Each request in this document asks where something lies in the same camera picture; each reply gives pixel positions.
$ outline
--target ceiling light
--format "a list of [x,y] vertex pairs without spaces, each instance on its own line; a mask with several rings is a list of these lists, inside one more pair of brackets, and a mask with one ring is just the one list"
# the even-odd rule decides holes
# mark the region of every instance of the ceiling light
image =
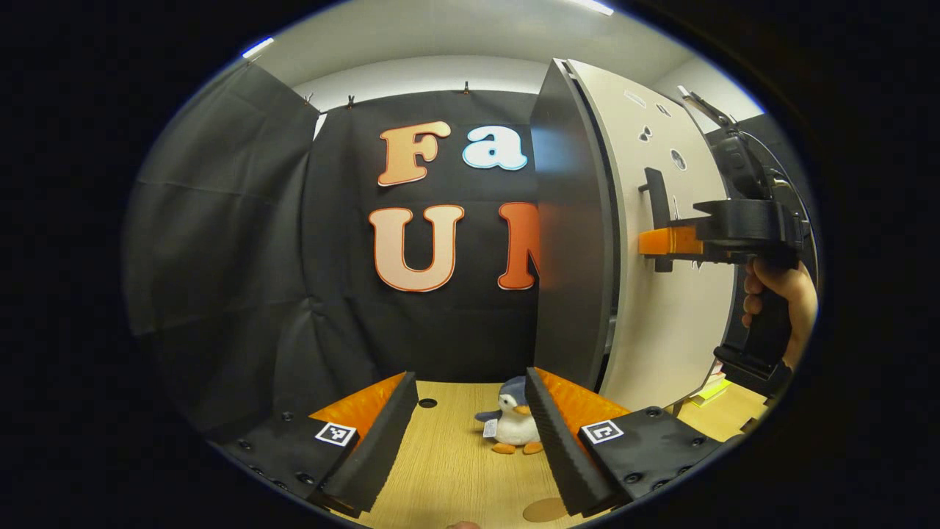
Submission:
[[575,4],[580,4],[588,9],[594,9],[595,11],[607,15],[608,17],[614,12],[613,9],[594,2],[594,0],[568,0],[569,2],[574,2]]
[[267,46],[268,44],[270,44],[270,43],[272,43],[272,42],[274,42],[274,39],[272,39],[271,37],[268,37],[267,39],[265,39],[265,40],[259,42],[258,44],[255,44],[250,50],[248,50],[247,52],[243,53],[242,56],[243,56],[244,58],[249,58],[250,56],[256,54],[256,53],[259,52],[259,51],[261,51],[265,46]]

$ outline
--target penguin tag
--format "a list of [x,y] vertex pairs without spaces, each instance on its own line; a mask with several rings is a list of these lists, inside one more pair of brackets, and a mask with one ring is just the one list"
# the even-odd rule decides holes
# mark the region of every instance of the penguin tag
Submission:
[[490,437],[496,437],[496,421],[498,419],[490,419],[483,425],[483,439]]

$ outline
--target wooden table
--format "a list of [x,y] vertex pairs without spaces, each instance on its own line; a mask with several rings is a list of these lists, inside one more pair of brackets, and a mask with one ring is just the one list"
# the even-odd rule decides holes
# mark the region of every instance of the wooden table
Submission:
[[[499,386],[418,381],[418,398],[437,406],[415,408],[388,481],[371,512],[354,521],[376,529],[444,529],[457,521],[482,529],[560,529],[583,522],[580,515],[539,523],[523,518],[532,503],[560,496],[544,452],[497,454],[482,438],[483,424],[473,416],[497,408]],[[732,385],[705,408],[685,404],[679,418],[725,441],[760,417],[762,403],[760,395]]]

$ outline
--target orange letter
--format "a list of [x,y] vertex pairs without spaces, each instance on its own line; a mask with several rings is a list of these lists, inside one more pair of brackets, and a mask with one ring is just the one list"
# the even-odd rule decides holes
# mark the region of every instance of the orange letter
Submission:
[[509,262],[506,273],[499,276],[503,290],[525,290],[535,284],[528,273],[528,257],[532,256],[539,271],[539,209],[535,204],[509,202],[499,208],[499,216],[509,223]]
[[421,154],[426,162],[433,160],[437,156],[437,139],[423,136],[420,141],[415,141],[419,134],[447,137],[450,136],[450,127],[443,121],[434,121],[381,133],[379,137],[385,140],[385,172],[379,175],[379,185],[386,187],[414,182],[428,174],[427,168],[417,165],[415,156]]
[[457,221],[463,218],[460,206],[432,206],[424,218],[434,230],[433,258],[427,270],[413,270],[405,263],[405,224],[412,213],[403,208],[372,212],[368,221],[375,227],[375,271],[388,286],[405,292],[429,292],[450,281],[454,274]]

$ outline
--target hand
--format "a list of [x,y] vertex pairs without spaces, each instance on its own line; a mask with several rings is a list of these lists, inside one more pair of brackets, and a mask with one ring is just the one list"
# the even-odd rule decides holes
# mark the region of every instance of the hand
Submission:
[[748,296],[744,299],[745,314],[741,321],[750,328],[754,315],[760,314],[762,303],[757,294],[763,292],[764,287],[786,299],[792,331],[787,350],[783,353],[783,363],[792,369],[803,355],[819,309],[816,288],[807,267],[801,262],[798,270],[780,270],[769,266],[764,259],[757,258],[748,262],[745,269],[747,278],[744,279],[744,291]]

